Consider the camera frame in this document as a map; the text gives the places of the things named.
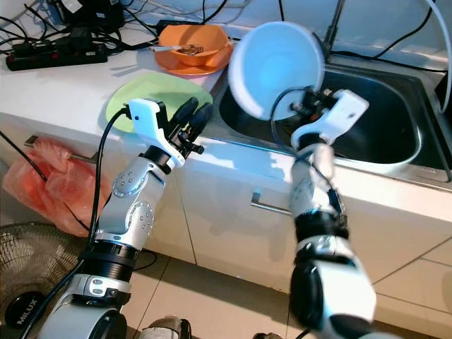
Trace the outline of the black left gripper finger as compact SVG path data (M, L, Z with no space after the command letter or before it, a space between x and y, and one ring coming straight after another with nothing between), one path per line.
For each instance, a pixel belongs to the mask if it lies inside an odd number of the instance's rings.
M197 100L197 97L190 97L189 100L181 104L181 106L175 111L174 116L171 118L172 131L178 131L187 126L198 105L199 100Z
M205 103L197 109L187 126L187 138L197 139L200 133L206 128L207 123L210 120L210 116L213 113L212 103Z

